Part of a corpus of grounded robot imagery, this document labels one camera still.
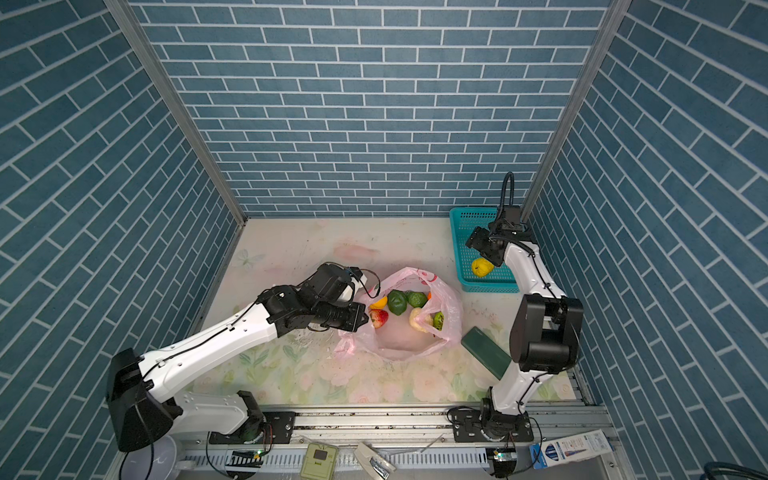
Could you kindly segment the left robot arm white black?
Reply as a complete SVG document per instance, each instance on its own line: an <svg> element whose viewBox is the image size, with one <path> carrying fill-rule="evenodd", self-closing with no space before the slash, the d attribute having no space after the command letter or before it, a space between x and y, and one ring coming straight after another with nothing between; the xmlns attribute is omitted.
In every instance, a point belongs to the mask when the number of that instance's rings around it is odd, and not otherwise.
<svg viewBox="0 0 768 480"><path fill-rule="evenodd" d="M321 264L297 286L277 285L229 318L167 347L111 360L106 403L119 451L152 446L166 435L204 432L230 444L265 442L270 430L254 394L189 398L182 389L233 357L295 330L356 332L369 317L362 297L375 297L370 270Z"/></svg>

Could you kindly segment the yellow fruit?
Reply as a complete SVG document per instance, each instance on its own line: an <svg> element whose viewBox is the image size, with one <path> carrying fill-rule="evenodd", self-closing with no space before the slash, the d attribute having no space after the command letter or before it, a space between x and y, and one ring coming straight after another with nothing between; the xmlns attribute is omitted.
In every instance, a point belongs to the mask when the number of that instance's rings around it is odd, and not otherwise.
<svg viewBox="0 0 768 480"><path fill-rule="evenodd" d="M475 277L485 278L495 270L495 266L484 258L477 258L471 263L471 272Z"/></svg>

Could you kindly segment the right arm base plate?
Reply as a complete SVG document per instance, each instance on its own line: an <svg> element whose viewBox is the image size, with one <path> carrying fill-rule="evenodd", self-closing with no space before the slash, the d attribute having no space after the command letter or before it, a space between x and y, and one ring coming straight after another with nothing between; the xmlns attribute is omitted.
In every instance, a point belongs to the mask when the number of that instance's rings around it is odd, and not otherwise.
<svg viewBox="0 0 768 480"><path fill-rule="evenodd" d="M457 406L446 411L457 443L532 442L534 434L526 414L506 415L496 411Z"/></svg>

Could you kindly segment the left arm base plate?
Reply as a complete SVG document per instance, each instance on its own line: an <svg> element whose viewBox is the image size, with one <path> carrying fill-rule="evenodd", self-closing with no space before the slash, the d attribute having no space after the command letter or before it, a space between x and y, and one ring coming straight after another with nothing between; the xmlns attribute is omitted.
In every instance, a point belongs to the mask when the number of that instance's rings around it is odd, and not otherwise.
<svg viewBox="0 0 768 480"><path fill-rule="evenodd" d="M212 445L271 445L289 444L293 435L297 414L293 411L265 412L263 418L249 417L233 433L210 432L208 443Z"/></svg>

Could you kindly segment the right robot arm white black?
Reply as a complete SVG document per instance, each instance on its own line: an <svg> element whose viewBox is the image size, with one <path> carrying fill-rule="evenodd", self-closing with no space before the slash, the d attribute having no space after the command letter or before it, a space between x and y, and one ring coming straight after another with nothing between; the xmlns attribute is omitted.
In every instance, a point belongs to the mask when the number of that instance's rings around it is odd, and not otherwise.
<svg viewBox="0 0 768 480"><path fill-rule="evenodd" d="M576 364L584 308L556 285L519 207L500 206L466 246L496 267L507 266L522 294L509 335L511 361L482 400L480 428L492 440L531 441L527 403L544 382Z"/></svg>

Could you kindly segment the pink plastic bag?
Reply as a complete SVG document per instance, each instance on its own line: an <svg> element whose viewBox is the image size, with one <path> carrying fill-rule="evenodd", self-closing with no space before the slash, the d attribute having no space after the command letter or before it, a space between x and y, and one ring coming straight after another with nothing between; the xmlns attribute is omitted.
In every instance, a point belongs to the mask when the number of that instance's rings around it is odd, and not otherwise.
<svg viewBox="0 0 768 480"><path fill-rule="evenodd" d="M370 305L393 290L419 291L429 295L422 308L423 313L433 316L434 325L428 333L416 331L409 325L411 307L399 316L389 312L388 322L375 329L370 321ZM458 293L438 275L414 267L405 267L389 277L373 279L365 290L355 296L355 301L366 307L369 322L355 333L342 332L334 354L350 358L359 353L370 353L389 361L406 361L425 357L459 343L462 333L463 309Z"/></svg>

